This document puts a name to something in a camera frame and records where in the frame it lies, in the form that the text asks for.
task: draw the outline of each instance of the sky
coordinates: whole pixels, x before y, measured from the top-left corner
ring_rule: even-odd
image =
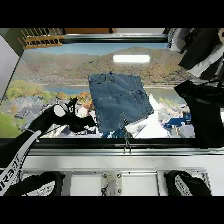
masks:
[[[130,47],[164,49],[167,48],[167,43],[74,43],[74,44],[63,44],[60,47],[31,49],[25,51],[25,53],[41,52],[47,54],[105,55],[120,49]]]

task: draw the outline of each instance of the denim garment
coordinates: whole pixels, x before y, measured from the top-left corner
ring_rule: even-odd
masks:
[[[92,74],[89,87],[101,133],[122,129],[154,112],[139,76]]]

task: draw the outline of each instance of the mountain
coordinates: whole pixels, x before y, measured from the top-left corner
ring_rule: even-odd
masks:
[[[150,63],[131,64],[114,63],[113,55],[148,54]],[[29,79],[37,83],[57,84],[69,82],[77,84],[88,75],[118,73],[139,75],[145,84],[154,82],[183,81],[192,75],[178,66],[182,55],[169,49],[148,49],[131,47],[113,53],[97,55],[81,54],[44,54],[29,53],[23,55],[23,61],[17,66],[13,79]]]

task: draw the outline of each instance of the landscape picture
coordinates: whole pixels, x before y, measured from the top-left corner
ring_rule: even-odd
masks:
[[[115,63],[113,55],[149,55],[144,64]],[[25,50],[0,106],[0,137],[14,138],[29,127],[48,106],[78,98],[77,113],[94,114],[88,75],[116,73],[140,76],[145,90],[163,105],[160,119],[178,117],[184,101],[175,93],[176,83],[192,75],[178,66],[183,55],[156,43],[83,43]],[[77,137],[62,127],[44,137]]]

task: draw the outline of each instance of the lake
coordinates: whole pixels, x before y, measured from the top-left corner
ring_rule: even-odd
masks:
[[[50,92],[64,92],[67,94],[79,94],[81,92],[89,92],[88,86],[63,86],[63,85],[46,85],[43,88]],[[160,97],[175,101],[178,104],[185,104],[185,101],[178,96],[174,89],[166,88],[146,88],[145,91],[152,93],[155,100],[159,101]]]

